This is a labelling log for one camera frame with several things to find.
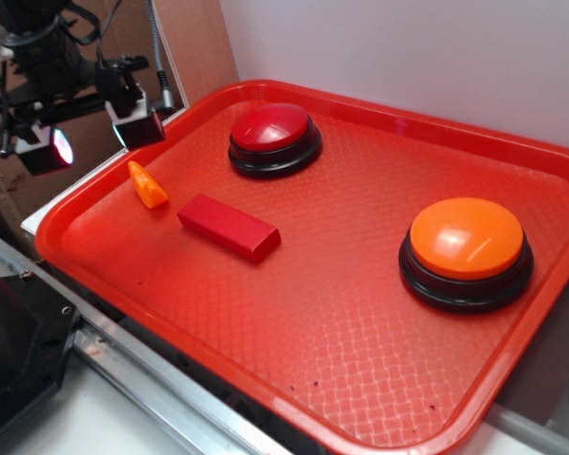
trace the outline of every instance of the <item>orange button top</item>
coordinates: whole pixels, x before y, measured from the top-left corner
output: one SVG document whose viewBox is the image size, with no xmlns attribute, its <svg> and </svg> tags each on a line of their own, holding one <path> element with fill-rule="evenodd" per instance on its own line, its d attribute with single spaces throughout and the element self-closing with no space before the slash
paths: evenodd
<svg viewBox="0 0 569 455">
<path fill-rule="evenodd" d="M 486 199 L 458 197 L 422 210 L 411 226 L 417 260 L 454 280 L 482 280 L 512 266 L 523 247 L 523 227 L 508 209 Z"/>
</svg>

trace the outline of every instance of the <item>button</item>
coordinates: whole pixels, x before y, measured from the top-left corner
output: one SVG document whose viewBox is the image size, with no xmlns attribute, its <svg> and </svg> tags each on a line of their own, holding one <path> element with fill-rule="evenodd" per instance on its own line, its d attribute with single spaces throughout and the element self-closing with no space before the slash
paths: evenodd
<svg viewBox="0 0 569 455">
<path fill-rule="evenodd" d="M 228 157 L 242 175 L 272 178 L 306 168 L 321 149 L 321 133 L 301 106 L 273 103 L 234 121 Z"/>
<path fill-rule="evenodd" d="M 482 313 L 523 293 L 534 258 L 510 210 L 486 199 L 459 197 L 432 204 L 415 217 L 398 263 L 403 283 L 425 303 Z"/>
<path fill-rule="evenodd" d="M 486 199 L 437 202 L 411 226 L 417 260 L 443 277 L 482 280 L 512 266 L 521 254 L 523 228 L 508 209 Z"/>
<path fill-rule="evenodd" d="M 308 130 L 308 115 L 296 104 L 274 103 L 247 112 L 234 121 L 231 138 L 241 149 L 271 152 L 287 147 Z"/>
</svg>

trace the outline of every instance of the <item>red tray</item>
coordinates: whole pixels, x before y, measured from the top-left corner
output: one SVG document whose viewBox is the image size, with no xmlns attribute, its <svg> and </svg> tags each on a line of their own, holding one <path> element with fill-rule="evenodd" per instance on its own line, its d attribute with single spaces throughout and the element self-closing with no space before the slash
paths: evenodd
<svg viewBox="0 0 569 455">
<path fill-rule="evenodd" d="M 304 107 L 323 151 L 286 178 L 228 161 L 229 129 L 268 102 Z M 169 194 L 146 209 L 134 159 Z M 277 227 L 254 264 L 177 211 L 199 193 Z M 454 196 L 523 224 L 535 271 L 480 316 L 438 311 L 403 286 L 414 216 Z M 478 425 L 569 279 L 569 150 L 279 82 L 245 82 L 167 126 L 41 224 L 41 254 L 182 352 L 337 453 L 438 453 Z"/>
</svg>

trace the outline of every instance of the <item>red block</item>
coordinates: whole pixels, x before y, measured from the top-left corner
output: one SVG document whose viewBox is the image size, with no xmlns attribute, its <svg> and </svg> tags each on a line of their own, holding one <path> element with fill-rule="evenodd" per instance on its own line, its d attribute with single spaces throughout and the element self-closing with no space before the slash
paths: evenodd
<svg viewBox="0 0 569 455">
<path fill-rule="evenodd" d="M 281 242 L 277 228 L 200 194 L 178 213 L 183 226 L 259 263 Z"/>
</svg>

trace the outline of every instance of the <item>black button base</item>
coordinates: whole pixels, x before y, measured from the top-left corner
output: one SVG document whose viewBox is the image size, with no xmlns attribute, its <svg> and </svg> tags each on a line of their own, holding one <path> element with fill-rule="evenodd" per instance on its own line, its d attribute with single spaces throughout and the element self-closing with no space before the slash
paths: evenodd
<svg viewBox="0 0 569 455">
<path fill-rule="evenodd" d="M 505 272 L 484 280 L 453 280 L 431 272 L 417 260 L 408 232 L 398 262 L 403 282 L 422 301 L 453 313 L 476 314 L 502 308 L 517 299 L 529 283 L 534 259 L 524 235 L 519 259 Z"/>
</svg>

